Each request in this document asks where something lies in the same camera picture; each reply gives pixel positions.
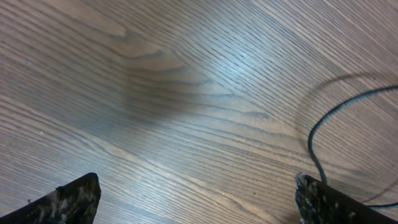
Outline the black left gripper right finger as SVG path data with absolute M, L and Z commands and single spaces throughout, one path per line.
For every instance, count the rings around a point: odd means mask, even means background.
M 397 224 L 309 175 L 298 174 L 295 183 L 301 224 Z

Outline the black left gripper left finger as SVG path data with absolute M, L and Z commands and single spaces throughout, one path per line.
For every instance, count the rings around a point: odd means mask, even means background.
M 90 172 L 1 217 L 1 224 L 92 224 L 100 198 L 98 175 Z

